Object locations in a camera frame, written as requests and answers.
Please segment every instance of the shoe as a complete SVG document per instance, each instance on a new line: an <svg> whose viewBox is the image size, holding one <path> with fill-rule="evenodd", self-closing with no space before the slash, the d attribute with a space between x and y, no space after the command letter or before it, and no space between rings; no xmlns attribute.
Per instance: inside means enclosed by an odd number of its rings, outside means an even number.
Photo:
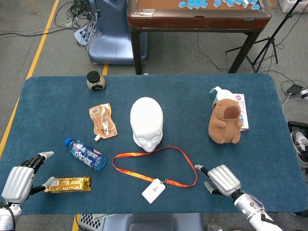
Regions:
<svg viewBox="0 0 308 231"><path fill-rule="evenodd" d="M300 131L292 131L291 137L298 158L304 164L308 164L308 139Z"/></svg>

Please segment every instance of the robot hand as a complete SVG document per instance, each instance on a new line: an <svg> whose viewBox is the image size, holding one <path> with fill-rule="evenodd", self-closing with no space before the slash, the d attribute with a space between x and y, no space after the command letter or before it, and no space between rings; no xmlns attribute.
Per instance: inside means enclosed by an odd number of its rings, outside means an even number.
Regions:
<svg viewBox="0 0 308 231"><path fill-rule="evenodd" d="M221 165L210 171L201 165L194 167L206 174L217 187L217 189L214 189L209 182L205 181L204 185L207 190L213 195L231 196L234 205L246 216L249 223L257 231L283 231L283 228L265 212L264 205L258 199L241 190L241 182L227 166Z"/></svg>
<svg viewBox="0 0 308 231"><path fill-rule="evenodd" d="M24 161L20 166L13 167L6 180L2 197L4 203L0 203L0 231L15 230L15 223L21 215L20 204L29 195L36 194L48 188L54 177L50 177L44 184L33 188L33 180L44 160L53 156L53 152L39 153L30 160Z"/></svg>

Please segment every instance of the yellow floor line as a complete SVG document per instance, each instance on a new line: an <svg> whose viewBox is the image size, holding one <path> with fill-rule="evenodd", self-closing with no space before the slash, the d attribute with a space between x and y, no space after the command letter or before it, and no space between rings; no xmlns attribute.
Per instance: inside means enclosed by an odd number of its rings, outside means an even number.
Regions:
<svg viewBox="0 0 308 231"><path fill-rule="evenodd" d="M52 19L53 19L54 13L56 12L58 3L59 3L59 0L55 0L53 8L52 8L50 16L49 16L49 19L48 19L47 24L46 24L45 30L44 30L44 34L48 33L48 31L49 31L48 28L51 26ZM30 70L28 72L28 75L27 75L26 79L30 78L32 76L33 72L34 72L34 68L35 68L35 66L36 66L36 64L38 62L39 55L40 55L40 52L42 51L42 48L44 46L44 42L45 42L46 37L47 37L47 35L43 35L42 39L40 40L37 52L36 52L36 54L34 56L34 59L32 61L32 65L30 67ZM18 100L17 100L17 102L15 104L15 108L14 108L14 110L12 112L11 118L9 120L9 123L8 123L6 129L5 129L4 135L3 135L1 143L0 143L0 157L2 155L2 152L3 152L3 149L4 149L4 145L5 145L6 141L7 141L9 133L10 133L10 129L11 129L11 126L12 126L12 122L14 120L14 116L15 116L17 105L18 105L18 101L19 101L19 98L18 98Z"/></svg>
<svg viewBox="0 0 308 231"><path fill-rule="evenodd" d="M11 118L9 120L8 126L6 127L6 129L4 131L4 134L3 134L3 137L2 137L2 140L1 140L1 143L0 143L0 157L1 157L2 151L4 149L4 145L5 145L5 143L6 143L7 139L8 139L9 132L11 130L12 122L13 122L13 119L14 119L14 116L15 116L17 105L18 105L18 101L19 101L19 97L17 99L17 102L16 102L15 107L13 109Z"/></svg>
<svg viewBox="0 0 308 231"><path fill-rule="evenodd" d="M51 26L52 19L53 19L54 13L56 12L58 3L59 3L59 0L56 0L56 1L54 2L53 8L52 8L52 10L51 10L51 13L50 13L50 16L49 16L49 19L48 19L48 21L47 21L47 24L46 24L46 27L45 27L45 30L44 30L44 33L43 33L43 34L46 34L46 33L48 33L48 31L49 31L48 28ZM36 52L36 54L35 54L35 56L34 56L34 59L33 59L33 61L32 61L32 65L31 65L31 67L30 67L30 70L29 70L29 72L28 72L28 75L27 75L27 78L26 78L26 79L29 79L29 78L32 76L33 72L34 72L34 68L35 68L35 66L37 65L37 62L38 62L38 59L39 59L39 55L40 55L40 53L41 53L41 51L42 51L42 49L43 49L43 46L44 46L44 42L45 42L46 37L47 37L47 35L43 35L43 36L42 36L42 39L40 40L40 43L39 43L37 52Z"/></svg>
<svg viewBox="0 0 308 231"><path fill-rule="evenodd" d="M108 73L108 64L105 64L104 65L104 68L103 68L103 76L106 76L107 75L107 73Z"/></svg>
<svg viewBox="0 0 308 231"><path fill-rule="evenodd" d="M75 214L72 231L78 231L78 225L76 223L76 219L79 221L79 218L80 218L80 214Z"/></svg>
<svg viewBox="0 0 308 231"><path fill-rule="evenodd" d="M104 68L103 68L103 73L102 73L102 75L103 75L103 76L106 76L107 73L108 73L108 64L105 64L105 65L104 65ZM75 214L75 216L77 216L77 221L79 221L80 214ZM77 225L77 223L76 223L76 218L75 218L75 217L74 217L74 223L73 223L72 231L78 231L78 225Z"/></svg>

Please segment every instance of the orange lanyard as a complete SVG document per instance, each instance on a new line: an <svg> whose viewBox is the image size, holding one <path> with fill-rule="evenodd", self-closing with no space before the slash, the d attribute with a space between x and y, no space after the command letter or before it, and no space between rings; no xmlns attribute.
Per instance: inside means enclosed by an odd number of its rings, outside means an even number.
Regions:
<svg viewBox="0 0 308 231"><path fill-rule="evenodd" d="M188 158L188 156L178 147L175 147L175 146L167 146L167 147L164 147L164 148L160 148L160 149L157 149L157 150L154 150L152 152L149 152L149 153L121 153L121 154L118 154L114 157L113 161L112 161L112 165L115 167L116 170L118 170L119 172L122 172L124 174L127 174L127 175L130 175L130 176L133 176L133 177L137 177L137 178L140 178L140 179L143 179L143 180L147 180L149 182L152 182L153 180L155 180L155 178L152 178L152 177L148 177L148 176L145 176L145 175L142 175L142 174L139 174L137 172L132 172L132 171L129 171L127 169L121 169L121 168L118 168L115 166L115 159L117 158L122 158L122 157L134 157L134 156L142 156L142 155L150 155L152 153L156 153L156 152L159 152L163 149L167 149L167 148L173 148L173 149L176 149L178 151L180 151L182 153L182 155L185 157L185 159L187 160L188 164L190 165L190 167L192 167L193 169L193 172L194 172L194 175L195 175L195 180L194 180L194 183L191 184L191 185L186 185L186 184L181 184L177 181L174 181L174 180L169 180L169 179L166 179L165 180L165 183L167 184L172 184L172 185L175 185L175 186L179 186L179 187L183 187L183 188L188 188L188 187L192 187L196 184L197 182L197 173L196 173L196 170L194 169L193 167L193 164L191 163L190 159Z"/></svg>

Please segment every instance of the capybara plush toy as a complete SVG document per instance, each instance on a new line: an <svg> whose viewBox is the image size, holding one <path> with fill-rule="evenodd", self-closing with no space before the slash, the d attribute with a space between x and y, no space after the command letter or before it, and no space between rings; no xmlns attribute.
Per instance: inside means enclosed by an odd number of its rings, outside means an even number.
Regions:
<svg viewBox="0 0 308 231"><path fill-rule="evenodd" d="M241 108L234 100L223 99L215 102L208 125L208 135L216 143L237 143L241 138L239 120Z"/></svg>

